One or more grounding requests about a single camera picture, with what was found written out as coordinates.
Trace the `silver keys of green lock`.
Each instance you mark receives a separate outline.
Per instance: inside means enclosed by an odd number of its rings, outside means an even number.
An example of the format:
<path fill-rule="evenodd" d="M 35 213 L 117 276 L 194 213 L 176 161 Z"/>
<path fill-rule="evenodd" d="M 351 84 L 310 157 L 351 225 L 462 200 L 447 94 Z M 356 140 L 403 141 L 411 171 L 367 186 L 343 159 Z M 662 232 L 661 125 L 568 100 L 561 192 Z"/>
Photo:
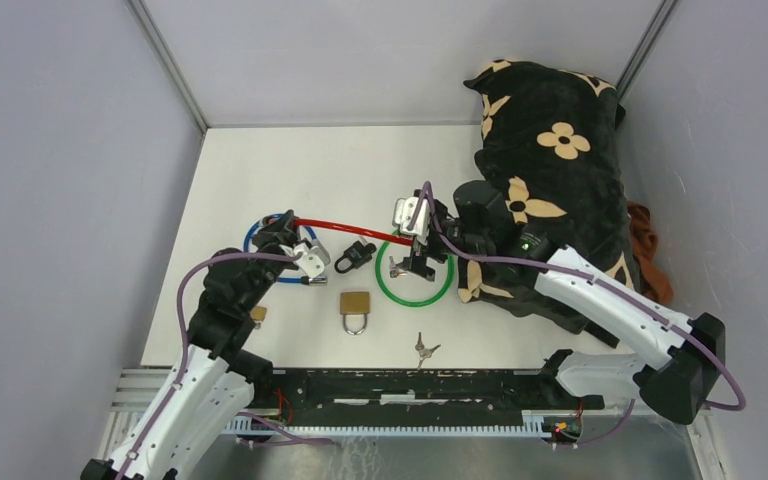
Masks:
<path fill-rule="evenodd" d="M 404 258 L 402 258 L 401 260 L 397 260 L 393 256 L 389 257 L 388 274 L 390 278 L 395 279 L 400 276 L 404 276 L 407 273 L 408 271 L 404 263 Z"/>

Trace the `red cable lock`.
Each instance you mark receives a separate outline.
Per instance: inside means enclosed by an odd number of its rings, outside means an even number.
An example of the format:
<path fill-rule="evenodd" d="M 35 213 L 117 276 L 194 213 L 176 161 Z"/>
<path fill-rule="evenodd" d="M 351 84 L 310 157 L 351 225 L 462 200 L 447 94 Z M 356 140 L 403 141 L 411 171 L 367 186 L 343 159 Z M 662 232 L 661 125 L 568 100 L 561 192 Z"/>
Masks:
<path fill-rule="evenodd" d="M 312 228 L 322 228 L 326 230 L 331 231 L 337 231 L 342 233 L 348 233 L 363 237 L 369 237 L 376 240 L 389 240 L 393 244 L 403 245 L 403 246 L 411 246 L 413 241 L 407 237 L 403 237 L 398 234 L 388 234 L 385 232 L 372 230 L 369 228 L 359 227 L 355 225 L 349 225 L 334 221 L 327 221 L 327 220 L 319 220 L 319 219 L 311 219 L 311 218 L 300 218 L 293 216 L 292 218 L 295 219 L 295 225 L 296 227 L 303 227 L 303 226 L 310 226 Z"/>

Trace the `green cable lock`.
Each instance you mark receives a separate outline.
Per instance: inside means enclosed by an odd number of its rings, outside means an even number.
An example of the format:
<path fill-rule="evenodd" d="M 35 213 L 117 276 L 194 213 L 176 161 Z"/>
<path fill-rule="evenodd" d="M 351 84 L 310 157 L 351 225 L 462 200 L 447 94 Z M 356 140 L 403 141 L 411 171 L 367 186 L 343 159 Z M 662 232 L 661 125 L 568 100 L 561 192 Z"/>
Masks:
<path fill-rule="evenodd" d="M 444 297 L 444 295 L 448 292 L 448 290 L 451 288 L 455 280 L 456 262 L 454 258 L 451 256 L 447 258 L 446 278 L 443 281 L 441 288 L 435 294 L 423 300 L 407 300 L 393 293 L 387 286 L 382 275 L 382 263 L 383 263 L 384 253 L 386 252 L 390 244 L 391 242 L 389 240 L 384 240 L 375 257 L 374 277 L 380 291 L 390 301 L 407 308 L 423 308 L 423 307 L 431 306 L 437 303 L 438 301 L 440 301 Z"/>

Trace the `black padlock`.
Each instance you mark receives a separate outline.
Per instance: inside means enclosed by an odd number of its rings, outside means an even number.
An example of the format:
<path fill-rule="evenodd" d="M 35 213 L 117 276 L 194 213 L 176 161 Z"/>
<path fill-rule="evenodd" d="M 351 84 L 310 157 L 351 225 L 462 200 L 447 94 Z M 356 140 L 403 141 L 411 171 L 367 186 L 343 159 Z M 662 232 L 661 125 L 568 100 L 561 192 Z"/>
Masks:
<path fill-rule="evenodd" d="M 334 270 L 338 274 L 347 274 L 369 263 L 376 255 L 378 248 L 365 237 L 359 236 L 342 255 L 335 261 Z"/>

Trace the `blue cable lock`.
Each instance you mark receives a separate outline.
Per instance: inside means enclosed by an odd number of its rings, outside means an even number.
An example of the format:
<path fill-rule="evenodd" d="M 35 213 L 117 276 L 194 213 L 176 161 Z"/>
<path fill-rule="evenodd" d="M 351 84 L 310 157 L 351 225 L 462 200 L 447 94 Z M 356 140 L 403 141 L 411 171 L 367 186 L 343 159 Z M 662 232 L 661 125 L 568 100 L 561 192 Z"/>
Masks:
<path fill-rule="evenodd" d="M 281 217 L 280 213 L 275 213 L 271 215 L 267 215 L 265 217 L 262 217 L 260 220 L 256 221 L 254 224 L 251 225 L 249 230 L 246 232 L 246 235 L 244 237 L 243 241 L 243 251 L 249 252 L 252 247 L 252 238 L 255 233 L 257 233 L 259 230 L 261 230 L 263 227 L 271 224 L 273 221 L 279 219 Z M 305 231 L 305 234 L 303 235 L 303 238 L 306 240 L 317 240 L 317 234 L 315 230 L 310 226 L 303 226 L 303 229 Z M 316 277 L 309 277 L 309 276 L 298 276 L 298 277 L 284 277 L 281 276 L 277 279 L 277 282 L 280 284 L 289 284 L 289 285 L 299 285 L 299 286 L 308 286 L 308 287 L 314 287 L 314 286 L 326 286 L 327 285 L 328 278 L 325 274 L 316 276 Z"/>

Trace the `silver keys of brass padlock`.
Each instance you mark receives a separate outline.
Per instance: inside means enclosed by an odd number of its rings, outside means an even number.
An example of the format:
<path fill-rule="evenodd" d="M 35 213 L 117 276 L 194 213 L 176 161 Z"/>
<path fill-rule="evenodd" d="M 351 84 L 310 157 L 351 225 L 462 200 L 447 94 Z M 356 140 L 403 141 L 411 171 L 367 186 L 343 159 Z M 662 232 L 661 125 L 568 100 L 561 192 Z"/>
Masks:
<path fill-rule="evenodd" d="M 441 344 L 434 345 L 433 347 L 427 347 L 423 342 L 423 335 L 421 332 L 417 334 L 417 342 L 415 344 L 415 350 L 418 354 L 417 370 L 421 370 L 426 360 L 430 359 L 434 353 L 441 347 Z"/>

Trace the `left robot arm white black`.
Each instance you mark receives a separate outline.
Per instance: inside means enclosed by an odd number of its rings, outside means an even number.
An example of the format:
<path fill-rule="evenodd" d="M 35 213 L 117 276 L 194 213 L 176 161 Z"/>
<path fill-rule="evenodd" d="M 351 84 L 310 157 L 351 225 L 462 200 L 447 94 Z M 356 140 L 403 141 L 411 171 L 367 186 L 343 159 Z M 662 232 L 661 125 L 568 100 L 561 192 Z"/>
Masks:
<path fill-rule="evenodd" d="M 273 397 L 269 361 L 243 351 L 251 311 L 282 272 L 295 269 L 300 242 L 293 211 L 264 226 L 254 252 L 226 248 L 192 267 L 176 293 L 182 354 L 158 393 L 106 460 L 83 479 L 188 479 L 231 419 Z"/>

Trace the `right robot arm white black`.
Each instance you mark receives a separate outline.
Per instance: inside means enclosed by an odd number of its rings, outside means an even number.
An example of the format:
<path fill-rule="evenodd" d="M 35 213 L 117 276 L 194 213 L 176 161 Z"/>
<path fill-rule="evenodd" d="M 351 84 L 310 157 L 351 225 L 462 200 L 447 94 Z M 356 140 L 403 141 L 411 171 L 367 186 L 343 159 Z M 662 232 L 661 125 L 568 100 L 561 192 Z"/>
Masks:
<path fill-rule="evenodd" d="M 562 408 L 575 397 L 641 400 L 660 416 L 691 424 L 703 408 L 741 411 L 744 392 L 726 366 L 725 326 L 662 306 L 621 284 L 572 246 L 508 217 L 502 194 L 487 181 L 462 184 L 456 216 L 425 182 L 395 202 L 392 225 L 411 253 L 398 269 L 433 280 L 428 259 L 454 255 L 496 269 L 501 279 L 557 301 L 629 348 L 625 355 L 565 353 L 537 382 L 540 400 Z"/>

